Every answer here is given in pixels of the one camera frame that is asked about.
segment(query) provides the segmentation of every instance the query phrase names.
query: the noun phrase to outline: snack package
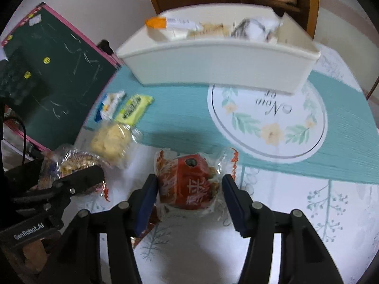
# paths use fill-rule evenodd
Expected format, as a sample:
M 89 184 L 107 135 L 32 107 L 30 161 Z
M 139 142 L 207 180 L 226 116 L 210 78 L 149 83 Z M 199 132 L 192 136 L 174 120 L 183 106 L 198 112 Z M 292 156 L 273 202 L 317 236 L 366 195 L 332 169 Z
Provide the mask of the snack package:
M 170 150 L 160 150 L 155 157 L 160 210 L 202 216 L 214 211 L 222 201 L 221 180 L 225 174 L 235 177 L 238 152 L 227 148 L 219 154 L 197 153 L 176 157 Z
M 121 109 L 115 121 L 129 126 L 134 126 L 144 114 L 147 106 L 153 102 L 154 98 L 147 95 L 133 95 Z
M 145 21 L 147 27 L 152 29 L 182 29 L 182 30 L 202 30 L 201 24 L 190 20 L 181 20 L 166 17 L 152 17 Z
M 102 120 L 111 120 L 117 106 L 124 99 L 124 96 L 124 91 L 105 94 L 97 108 L 95 122 L 98 123 Z
M 203 23 L 203 29 L 200 31 L 190 31 L 187 38 L 197 38 L 197 37 L 228 37 L 230 36 L 230 28 L 222 23 L 211 24 Z
M 40 190 L 48 189 L 55 180 L 94 165 L 99 165 L 102 168 L 109 167 L 109 164 L 98 155 L 79 151 L 71 145 L 62 145 L 55 151 L 50 151 L 45 154 L 37 188 Z M 104 198 L 109 201 L 105 181 L 86 190 L 82 195 L 94 192 L 100 192 L 101 196 L 104 196 Z
M 103 121 L 90 142 L 90 150 L 111 165 L 125 169 L 142 134 L 129 125 Z

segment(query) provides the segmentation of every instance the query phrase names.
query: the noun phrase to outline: packaged bread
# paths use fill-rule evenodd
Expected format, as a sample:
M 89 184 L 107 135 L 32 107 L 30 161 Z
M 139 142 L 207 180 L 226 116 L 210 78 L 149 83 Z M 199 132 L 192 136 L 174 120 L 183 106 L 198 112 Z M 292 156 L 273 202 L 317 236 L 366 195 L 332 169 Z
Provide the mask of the packaged bread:
M 104 121 L 90 142 L 90 150 L 111 165 L 125 169 L 141 133 L 126 124 Z
M 161 218 L 170 212 L 205 215 L 212 212 L 219 197 L 222 177 L 235 177 L 238 152 L 227 148 L 221 153 L 202 152 L 176 156 L 164 149 L 155 156 Z

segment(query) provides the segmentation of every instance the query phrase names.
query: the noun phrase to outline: packaged pastry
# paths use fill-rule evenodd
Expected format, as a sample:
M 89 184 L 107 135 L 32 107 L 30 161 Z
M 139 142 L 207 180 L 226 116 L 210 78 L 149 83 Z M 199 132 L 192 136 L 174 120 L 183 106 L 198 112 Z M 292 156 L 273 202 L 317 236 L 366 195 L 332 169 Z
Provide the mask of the packaged pastry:
M 103 121 L 90 142 L 90 150 L 111 165 L 125 169 L 141 136 L 136 128 L 129 125 Z
M 229 26 L 222 23 L 211 24 L 203 23 L 203 29 L 200 31 L 191 31 L 188 33 L 187 38 L 197 38 L 197 37 L 228 37 L 230 36 L 231 30 Z
M 119 123 L 134 126 L 142 117 L 147 107 L 153 102 L 154 98 L 147 95 L 133 95 L 126 102 L 115 120 Z
M 222 177 L 236 174 L 235 153 L 238 155 L 235 149 L 227 148 L 216 155 L 199 152 L 176 157 L 170 150 L 160 150 L 155 157 L 155 173 L 161 217 L 178 210 L 198 211 L 199 215 L 213 211 Z
M 50 151 L 45 154 L 37 188 L 40 190 L 48 189 L 52 186 L 55 180 L 94 165 L 99 165 L 103 169 L 109 167 L 109 164 L 98 155 L 77 150 L 68 144 L 62 145 L 55 151 Z M 104 196 L 104 198 L 109 201 L 108 188 L 105 181 L 87 189 L 85 192 L 81 193 L 81 195 L 87 195 L 94 192 L 100 192 L 101 196 Z

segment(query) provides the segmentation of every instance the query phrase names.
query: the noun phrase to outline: white plastic basket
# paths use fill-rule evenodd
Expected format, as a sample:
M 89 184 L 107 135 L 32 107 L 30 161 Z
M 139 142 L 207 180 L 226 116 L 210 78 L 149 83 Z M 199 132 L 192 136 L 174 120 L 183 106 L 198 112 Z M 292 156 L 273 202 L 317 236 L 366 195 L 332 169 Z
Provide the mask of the white plastic basket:
M 246 4 L 196 5 L 160 15 L 231 26 L 254 16 L 278 18 L 270 7 Z M 116 54 L 145 85 L 227 84 L 294 93 L 320 52 L 287 14 L 277 35 L 276 44 L 233 38 L 154 41 L 143 26 Z

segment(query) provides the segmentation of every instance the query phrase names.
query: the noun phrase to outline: chalkboard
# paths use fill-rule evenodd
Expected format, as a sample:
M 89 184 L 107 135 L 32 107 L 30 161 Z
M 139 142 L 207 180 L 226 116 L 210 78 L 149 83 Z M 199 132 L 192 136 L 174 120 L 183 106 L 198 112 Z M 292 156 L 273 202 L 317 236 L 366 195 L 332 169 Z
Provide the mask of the chalkboard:
M 14 69 L 11 77 L 19 82 L 34 80 L 37 86 L 21 104 L 7 98 L 8 106 L 24 120 L 28 136 L 52 150 L 74 143 L 93 103 L 120 65 L 44 3 L 2 45 Z M 9 72 L 0 77 L 3 83 L 8 79 Z

